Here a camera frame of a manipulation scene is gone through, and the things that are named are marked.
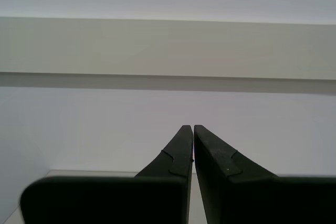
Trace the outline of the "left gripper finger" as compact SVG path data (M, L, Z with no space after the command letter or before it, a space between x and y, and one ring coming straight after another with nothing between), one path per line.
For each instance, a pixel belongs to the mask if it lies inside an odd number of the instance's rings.
M193 131L182 126L134 177L50 176L20 197L25 223L187 223Z
M334 177L281 177L202 125L194 127L208 223L335 223Z

